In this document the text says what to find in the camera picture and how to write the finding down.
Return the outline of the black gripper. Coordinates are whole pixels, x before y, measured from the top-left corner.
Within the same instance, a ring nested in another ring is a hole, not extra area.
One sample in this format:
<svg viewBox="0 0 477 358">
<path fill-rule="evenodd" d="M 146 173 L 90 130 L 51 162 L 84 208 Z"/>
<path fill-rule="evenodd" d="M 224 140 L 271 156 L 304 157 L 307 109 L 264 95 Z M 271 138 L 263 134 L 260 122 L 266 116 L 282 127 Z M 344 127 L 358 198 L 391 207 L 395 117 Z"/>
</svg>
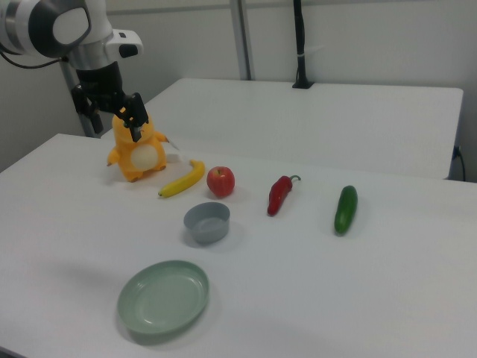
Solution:
<svg viewBox="0 0 477 358">
<path fill-rule="evenodd" d="M 79 84 L 72 89 L 75 109 L 90 120 L 94 133 L 100 134 L 104 129 L 99 110 L 119 112 L 118 117 L 130 131 L 131 139 L 138 142 L 142 126 L 148 123 L 148 113 L 140 94 L 125 95 L 118 63 L 93 70 L 77 69 L 76 74 Z"/>
</svg>

